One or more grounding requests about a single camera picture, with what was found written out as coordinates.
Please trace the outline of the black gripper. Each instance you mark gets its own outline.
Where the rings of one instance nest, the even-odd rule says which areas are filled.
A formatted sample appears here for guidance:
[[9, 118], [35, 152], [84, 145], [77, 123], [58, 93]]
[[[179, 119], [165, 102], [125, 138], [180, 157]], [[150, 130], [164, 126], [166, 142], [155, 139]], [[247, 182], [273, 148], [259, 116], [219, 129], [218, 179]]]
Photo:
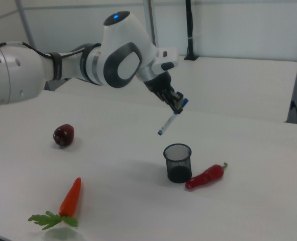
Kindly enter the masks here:
[[183, 110], [182, 104], [184, 102], [183, 94], [174, 92], [171, 86], [171, 76], [169, 72], [159, 74], [152, 80], [145, 81], [145, 86], [148, 90], [154, 93], [160, 100], [168, 104], [175, 113], [181, 113]]

